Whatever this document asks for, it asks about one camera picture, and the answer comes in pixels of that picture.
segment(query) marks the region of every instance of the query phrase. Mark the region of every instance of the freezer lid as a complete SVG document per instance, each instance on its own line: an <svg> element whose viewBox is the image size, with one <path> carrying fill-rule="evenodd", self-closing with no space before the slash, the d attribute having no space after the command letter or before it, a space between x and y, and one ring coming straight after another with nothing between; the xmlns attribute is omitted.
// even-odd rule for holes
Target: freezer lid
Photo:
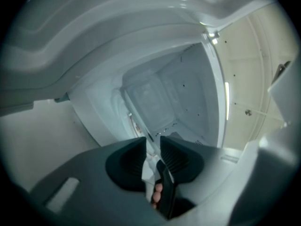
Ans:
<svg viewBox="0 0 301 226"><path fill-rule="evenodd" d="M11 113L31 108L35 100L60 98L101 62L141 59L159 47L195 43L201 33L219 31L271 2L27 0L2 44L0 91L5 99L0 108Z"/></svg>

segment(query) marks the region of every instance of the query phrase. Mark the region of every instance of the chest freezer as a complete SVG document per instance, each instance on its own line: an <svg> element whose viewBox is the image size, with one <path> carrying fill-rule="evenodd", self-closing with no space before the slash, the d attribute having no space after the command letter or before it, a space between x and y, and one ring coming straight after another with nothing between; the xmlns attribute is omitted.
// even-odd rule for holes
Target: chest freezer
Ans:
<svg viewBox="0 0 301 226"><path fill-rule="evenodd" d="M68 96L100 146L222 147L218 32L274 0L27 0L1 53L1 114Z"/></svg>

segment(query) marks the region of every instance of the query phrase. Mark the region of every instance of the light strip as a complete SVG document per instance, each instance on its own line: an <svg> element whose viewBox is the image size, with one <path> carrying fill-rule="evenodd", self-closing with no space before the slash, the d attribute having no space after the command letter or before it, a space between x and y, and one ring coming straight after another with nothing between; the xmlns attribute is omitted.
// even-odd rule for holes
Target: light strip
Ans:
<svg viewBox="0 0 301 226"><path fill-rule="evenodd" d="M229 119L229 107L230 107L230 90L229 90L229 83L225 82L225 88L226 88L226 97L227 97L227 117L226 119Z"/></svg>

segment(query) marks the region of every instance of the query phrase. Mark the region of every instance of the finger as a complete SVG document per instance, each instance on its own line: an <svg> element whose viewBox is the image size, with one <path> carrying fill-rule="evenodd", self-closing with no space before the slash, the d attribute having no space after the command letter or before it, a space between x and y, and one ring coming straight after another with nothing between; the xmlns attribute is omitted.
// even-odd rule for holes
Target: finger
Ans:
<svg viewBox="0 0 301 226"><path fill-rule="evenodd" d="M158 183L158 184L156 185L156 191L157 191L158 193L160 193L160 192L162 192L162 190L163 190L163 185L162 185L162 183Z"/></svg>
<svg viewBox="0 0 301 226"><path fill-rule="evenodd" d="M154 202L159 202L161 199L161 193L154 192L154 195L152 196Z"/></svg>

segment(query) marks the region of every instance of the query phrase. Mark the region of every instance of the black handle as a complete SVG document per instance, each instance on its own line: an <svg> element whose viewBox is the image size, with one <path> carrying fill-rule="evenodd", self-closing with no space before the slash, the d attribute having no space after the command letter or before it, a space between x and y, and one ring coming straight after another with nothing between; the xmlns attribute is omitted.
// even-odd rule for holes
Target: black handle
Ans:
<svg viewBox="0 0 301 226"><path fill-rule="evenodd" d="M161 160L157 163L157 170L161 176L163 185L158 211L167 219L170 219L174 208L175 186L170 178L166 165Z"/></svg>

